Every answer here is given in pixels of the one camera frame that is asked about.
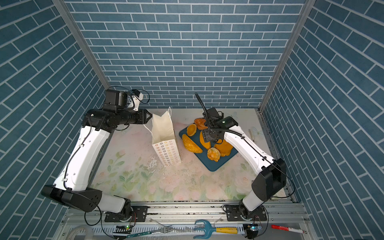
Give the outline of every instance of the blue brick wall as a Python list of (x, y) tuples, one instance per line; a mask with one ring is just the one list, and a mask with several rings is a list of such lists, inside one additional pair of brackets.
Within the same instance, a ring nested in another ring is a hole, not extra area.
[(254, 108), (304, 1), (66, 4), (111, 85), (149, 91), (149, 108), (199, 108), (196, 91), (208, 107)]
[(0, 0), (0, 239), (53, 237), (66, 208), (40, 191), (103, 91), (51, 0)]
[(265, 109), (319, 239), (384, 239), (383, 13), (317, 0)]

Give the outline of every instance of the floral tablecloth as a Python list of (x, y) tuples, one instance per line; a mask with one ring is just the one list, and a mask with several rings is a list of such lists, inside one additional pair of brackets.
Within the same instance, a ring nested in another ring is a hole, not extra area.
[[(157, 115), (165, 111), (150, 110)], [(269, 153), (254, 109), (221, 111), (224, 116), (232, 116), (251, 139)], [(202, 117), (200, 109), (172, 109), (182, 163), (170, 167), (164, 167), (158, 159), (151, 145), (151, 134), (144, 126), (132, 124), (127, 130), (115, 131), (91, 187), (131, 201), (242, 199), (251, 191), (255, 174), (239, 153), (217, 171), (210, 172), (184, 148), (178, 133), (199, 117)], [(277, 195), (285, 196), (283, 190)]]

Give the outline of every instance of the paper bag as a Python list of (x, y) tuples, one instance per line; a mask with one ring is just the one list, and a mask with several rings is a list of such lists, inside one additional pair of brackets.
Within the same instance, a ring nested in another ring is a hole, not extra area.
[(152, 115), (152, 146), (164, 166), (168, 167), (181, 163), (175, 132), (173, 130), (171, 109), (169, 108), (162, 116)]

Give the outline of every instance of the bag handle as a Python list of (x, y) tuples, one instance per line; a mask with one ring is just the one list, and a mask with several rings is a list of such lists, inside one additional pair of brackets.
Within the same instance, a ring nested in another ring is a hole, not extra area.
[(153, 136), (152, 132), (149, 130), (149, 128), (147, 128), (147, 126), (145, 126), (145, 124), (143, 124), (143, 126), (148, 129), (148, 131), (151, 133), (151, 135)]

